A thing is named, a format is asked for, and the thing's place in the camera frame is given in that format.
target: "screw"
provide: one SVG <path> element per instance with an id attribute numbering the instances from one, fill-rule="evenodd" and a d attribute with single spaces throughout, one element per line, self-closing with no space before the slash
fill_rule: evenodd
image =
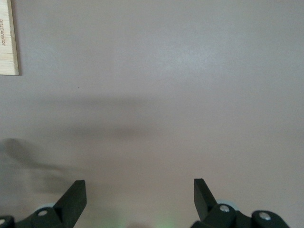
<path id="1" fill-rule="evenodd" d="M 226 205 L 221 205 L 220 207 L 219 207 L 219 209 L 221 210 L 221 211 L 223 211 L 223 212 L 229 212 L 230 210 L 229 210 L 229 207 L 227 207 Z"/>
<path id="2" fill-rule="evenodd" d="M 266 221 L 269 221 L 271 219 L 270 215 L 268 215 L 266 212 L 260 212 L 259 216 Z"/>
<path id="3" fill-rule="evenodd" d="M 47 214 L 47 212 L 48 212 L 47 210 L 42 210 L 38 213 L 38 216 L 44 216 Z"/>

